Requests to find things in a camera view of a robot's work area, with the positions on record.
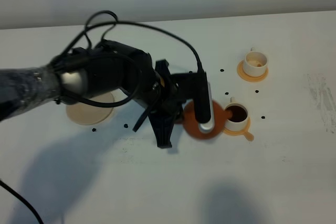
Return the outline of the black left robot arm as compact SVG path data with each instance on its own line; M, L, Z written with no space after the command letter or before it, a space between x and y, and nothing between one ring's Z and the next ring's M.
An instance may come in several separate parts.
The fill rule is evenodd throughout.
M134 100L144 107L134 130L149 119L160 148L170 148L173 125L182 118L183 100L176 98L166 60L116 41L103 40L92 49L75 48L37 68L1 71L1 119L55 101L115 108Z

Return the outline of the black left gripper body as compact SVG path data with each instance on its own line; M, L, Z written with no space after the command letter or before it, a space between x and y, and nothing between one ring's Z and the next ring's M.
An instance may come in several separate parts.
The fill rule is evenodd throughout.
M177 84L170 90L160 85L151 55L125 44L103 40L94 48L74 48L56 57L62 102L115 108L134 100L151 112L173 114L182 103L173 100Z

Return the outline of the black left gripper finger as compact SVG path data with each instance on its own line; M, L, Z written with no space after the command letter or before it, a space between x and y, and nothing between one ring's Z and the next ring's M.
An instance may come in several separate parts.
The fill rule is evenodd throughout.
M172 86L171 73L169 71L169 63L167 60L158 60L155 63L155 71L159 76L160 85L165 90L170 90Z
M181 120L181 109L173 114L165 111L155 111L149 114L149 120L155 134L158 148L172 148L170 141L174 124Z

